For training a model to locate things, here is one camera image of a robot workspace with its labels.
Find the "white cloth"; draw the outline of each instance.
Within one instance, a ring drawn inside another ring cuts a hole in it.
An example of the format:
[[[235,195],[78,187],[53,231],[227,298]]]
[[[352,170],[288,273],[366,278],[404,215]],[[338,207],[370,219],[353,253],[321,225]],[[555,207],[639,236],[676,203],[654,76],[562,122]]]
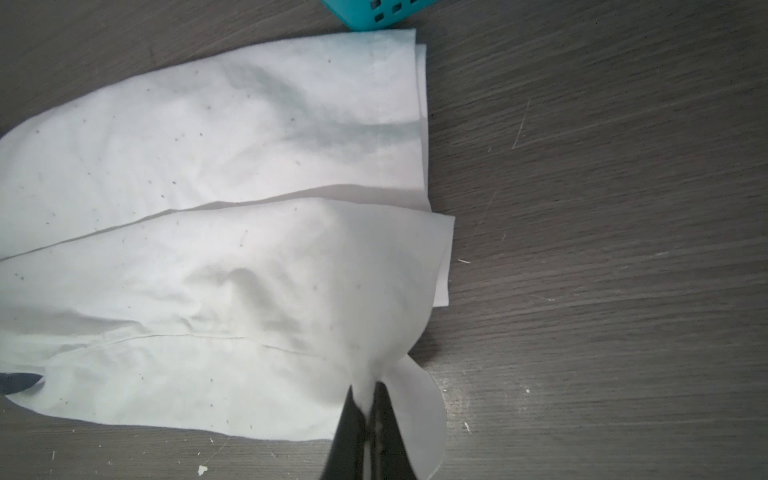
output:
[[[44,375],[9,398],[108,424],[327,439],[349,384],[366,403],[383,378],[428,478],[445,409],[406,354],[447,304],[453,220],[429,213],[414,38],[243,48],[0,139],[0,371]]]

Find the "wooden table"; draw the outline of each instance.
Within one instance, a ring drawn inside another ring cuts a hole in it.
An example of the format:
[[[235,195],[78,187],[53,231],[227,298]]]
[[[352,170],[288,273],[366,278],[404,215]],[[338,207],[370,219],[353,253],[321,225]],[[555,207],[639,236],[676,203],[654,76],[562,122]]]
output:
[[[318,0],[0,12],[3,132],[135,74],[344,31]],[[452,305],[412,353],[449,414],[435,478],[768,478],[767,12],[443,0],[403,23],[429,46],[430,197],[456,215]],[[197,478],[216,452],[204,478],[312,479],[329,448],[0,402],[8,480]]]

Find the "teal container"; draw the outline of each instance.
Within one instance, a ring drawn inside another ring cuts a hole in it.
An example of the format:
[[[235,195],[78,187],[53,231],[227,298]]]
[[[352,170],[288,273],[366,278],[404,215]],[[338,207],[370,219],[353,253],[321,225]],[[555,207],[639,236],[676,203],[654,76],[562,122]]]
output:
[[[355,31],[387,28],[437,0],[323,0],[331,12]]]

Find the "scratch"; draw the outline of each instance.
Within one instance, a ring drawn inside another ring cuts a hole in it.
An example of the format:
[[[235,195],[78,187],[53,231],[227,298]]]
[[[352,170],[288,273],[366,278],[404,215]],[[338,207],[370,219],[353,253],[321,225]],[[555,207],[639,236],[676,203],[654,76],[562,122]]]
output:
[[[498,194],[498,190],[496,190],[493,193],[493,196],[491,196],[491,200],[488,201],[488,204],[485,205],[485,210],[482,211],[482,215],[480,216],[480,221],[478,222],[478,226],[475,227],[475,231],[472,232],[472,236],[467,239],[467,244],[464,245],[464,250],[467,250],[469,248],[469,245],[472,243],[472,239],[475,238],[475,235],[478,234],[478,230],[480,226],[485,222],[485,215],[488,213],[488,208],[491,207],[491,204],[493,203],[493,199],[496,198],[496,195]]]
[[[512,144],[512,150],[515,149],[515,147],[518,146],[518,140],[520,140],[520,132],[523,131],[523,124],[525,123],[525,117],[528,116],[528,107],[531,106],[531,99],[528,99],[528,103],[525,104],[525,112],[523,113],[523,119],[520,122],[520,128],[518,129],[518,136],[515,137],[515,142]]]
[[[226,441],[226,442],[224,442],[224,445],[222,445],[222,446],[221,446],[221,449],[223,449],[224,447],[226,447],[226,446],[227,446],[227,443],[229,443],[229,442],[230,442],[230,439],[231,439],[231,438],[232,438],[232,435],[230,435],[230,437],[227,439],[227,441]],[[218,450],[216,450],[216,453],[214,453],[213,455],[211,455],[211,456],[210,456],[210,458],[213,458],[213,457],[215,457],[216,455],[218,455],[218,454],[219,454],[219,452],[221,452],[221,449],[218,449]],[[205,465],[205,464],[207,464],[208,462],[210,462],[210,458],[209,458],[208,460],[206,460],[205,462],[203,462],[203,465]]]
[[[533,293],[529,293],[528,295],[536,297],[536,298],[540,298],[542,300],[547,300],[548,302],[554,302],[555,300],[557,300],[555,298],[547,298],[546,296],[534,295]]]

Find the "white fabric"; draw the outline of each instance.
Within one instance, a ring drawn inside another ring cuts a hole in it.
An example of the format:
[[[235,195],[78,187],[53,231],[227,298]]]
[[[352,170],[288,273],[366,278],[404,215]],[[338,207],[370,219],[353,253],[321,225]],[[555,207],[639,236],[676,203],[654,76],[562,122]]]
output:
[[[44,375],[11,400],[327,439],[384,378],[428,478],[445,409],[406,353],[448,302],[453,220],[426,197],[424,61],[412,31],[257,45],[0,139],[0,371]]]

